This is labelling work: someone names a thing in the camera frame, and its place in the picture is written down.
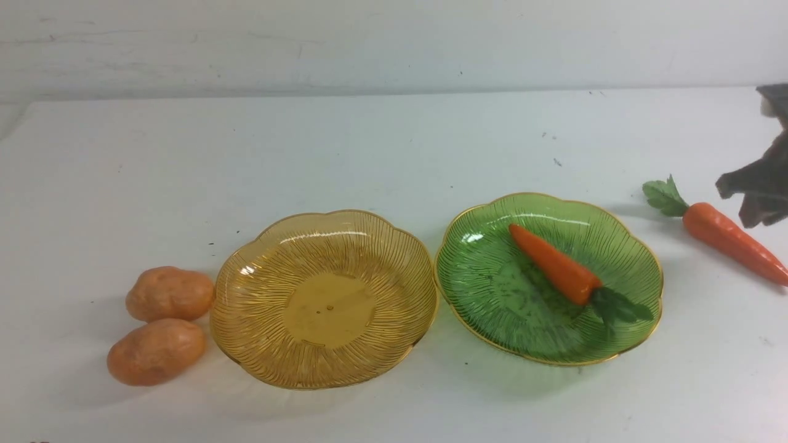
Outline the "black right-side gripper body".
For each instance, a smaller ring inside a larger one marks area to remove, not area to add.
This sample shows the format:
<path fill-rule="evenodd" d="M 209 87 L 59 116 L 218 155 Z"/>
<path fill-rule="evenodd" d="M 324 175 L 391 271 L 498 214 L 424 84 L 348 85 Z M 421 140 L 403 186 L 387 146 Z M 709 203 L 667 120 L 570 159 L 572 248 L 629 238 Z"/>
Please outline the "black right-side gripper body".
<path fill-rule="evenodd" d="M 774 225 L 787 217 L 787 84 L 760 85 L 763 115 L 776 118 L 782 132 L 760 159 L 721 174 L 715 187 L 722 199 L 743 194 L 738 218 L 745 229 Z"/>

